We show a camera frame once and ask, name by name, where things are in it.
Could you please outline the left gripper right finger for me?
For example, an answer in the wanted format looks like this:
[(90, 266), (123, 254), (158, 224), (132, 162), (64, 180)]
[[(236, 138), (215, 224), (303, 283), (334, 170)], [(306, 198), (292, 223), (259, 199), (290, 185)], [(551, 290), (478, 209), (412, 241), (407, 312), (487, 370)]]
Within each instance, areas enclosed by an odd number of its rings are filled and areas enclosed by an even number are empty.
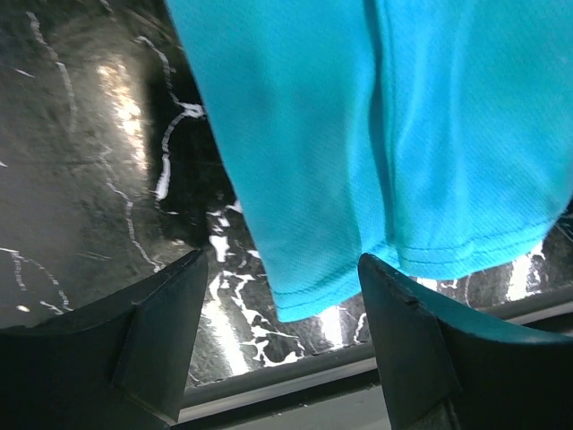
[(571, 428), (570, 336), (481, 313), (371, 254), (358, 274), (392, 428)]

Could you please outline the teal t shirt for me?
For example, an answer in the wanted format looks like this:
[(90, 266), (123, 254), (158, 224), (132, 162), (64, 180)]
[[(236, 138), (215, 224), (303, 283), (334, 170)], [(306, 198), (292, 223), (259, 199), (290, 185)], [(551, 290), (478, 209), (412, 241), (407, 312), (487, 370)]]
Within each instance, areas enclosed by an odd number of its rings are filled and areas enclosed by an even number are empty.
[(278, 319), (453, 280), (572, 198), (569, 1), (170, 1)]

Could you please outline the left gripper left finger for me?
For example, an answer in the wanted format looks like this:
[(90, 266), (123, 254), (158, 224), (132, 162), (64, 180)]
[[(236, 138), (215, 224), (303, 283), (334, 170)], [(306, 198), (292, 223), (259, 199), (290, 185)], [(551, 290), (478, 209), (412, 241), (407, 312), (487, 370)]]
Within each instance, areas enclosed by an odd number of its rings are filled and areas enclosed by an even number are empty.
[(174, 426), (207, 278), (193, 251), (77, 310), (2, 329), (2, 428)]

